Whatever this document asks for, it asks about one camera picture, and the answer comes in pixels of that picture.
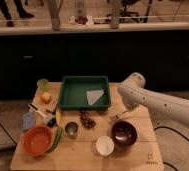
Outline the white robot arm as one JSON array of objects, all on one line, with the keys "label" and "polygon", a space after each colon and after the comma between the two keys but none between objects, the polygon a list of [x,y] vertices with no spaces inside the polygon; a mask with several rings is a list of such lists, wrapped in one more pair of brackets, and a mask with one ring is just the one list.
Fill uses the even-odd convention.
[{"label": "white robot arm", "polygon": [[130,74],[118,86],[124,106],[133,110],[138,105],[155,110],[189,128],[189,100],[144,88],[145,78],[138,72]]}]

